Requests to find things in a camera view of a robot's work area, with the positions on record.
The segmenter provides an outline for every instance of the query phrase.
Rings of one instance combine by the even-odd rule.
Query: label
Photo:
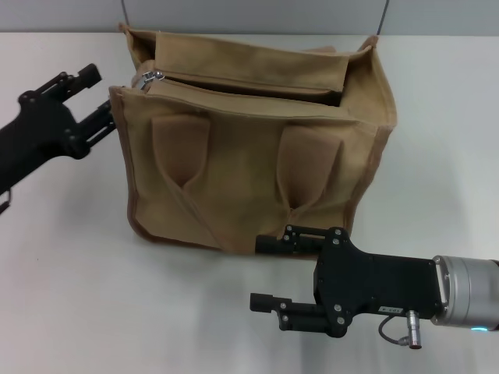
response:
[[[391,313],[391,314],[400,314],[404,309],[402,308],[392,308],[391,306],[380,306],[378,312],[382,313]]]

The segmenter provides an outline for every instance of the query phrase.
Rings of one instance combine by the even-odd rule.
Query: zipper pull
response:
[[[153,80],[163,80],[165,76],[162,72],[145,72],[139,79],[139,81],[133,86],[133,88],[138,88],[139,90],[143,90],[146,85]]]

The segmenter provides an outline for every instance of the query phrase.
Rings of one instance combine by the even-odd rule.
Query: wall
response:
[[[375,34],[386,0],[2,0],[0,31]],[[391,0],[382,34],[499,36],[498,0]]]

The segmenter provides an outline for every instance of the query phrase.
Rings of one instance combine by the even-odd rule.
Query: white tabletop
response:
[[[280,48],[364,37],[234,36]],[[352,240],[367,252],[499,259],[499,37],[382,37],[398,127],[360,203]],[[0,124],[17,97],[95,63],[104,81],[69,101],[77,119],[134,73],[121,34],[0,34]],[[313,302],[314,262],[153,245],[126,220],[118,135],[81,161],[56,159],[14,188],[0,216],[0,373],[497,372],[499,333],[422,321],[423,349],[354,319],[342,339],[281,332],[250,292]],[[386,331],[405,334],[405,320]]]

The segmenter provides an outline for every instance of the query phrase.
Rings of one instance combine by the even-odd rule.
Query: silver cylindrical motor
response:
[[[496,330],[499,327],[499,264],[485,259],[436,256],[443,309],[435,325]]]

